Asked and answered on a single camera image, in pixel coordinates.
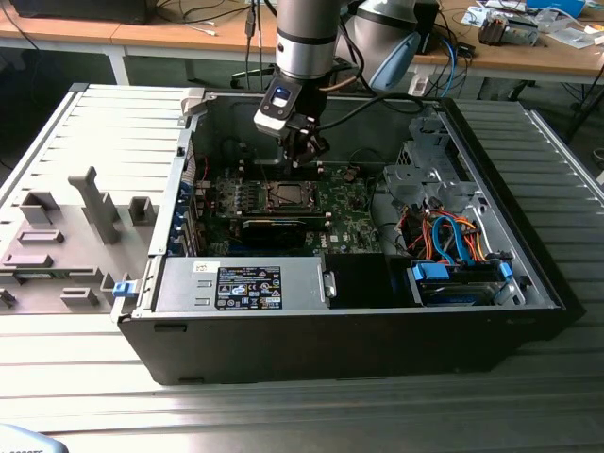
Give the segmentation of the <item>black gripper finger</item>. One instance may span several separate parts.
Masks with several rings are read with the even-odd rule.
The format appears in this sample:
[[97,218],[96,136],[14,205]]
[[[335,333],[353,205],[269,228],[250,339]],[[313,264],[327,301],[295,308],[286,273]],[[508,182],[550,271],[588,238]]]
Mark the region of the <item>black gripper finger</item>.
[[287,168],[293,168],[298,156],[306,151],[305,137],[306,135],[299,131],[290,130],[281,140],[283,157]]
[[301,162],[309,163],[325,154],[329,149],[329,143],[325,138],[319,135],[311,135],[304,145]]

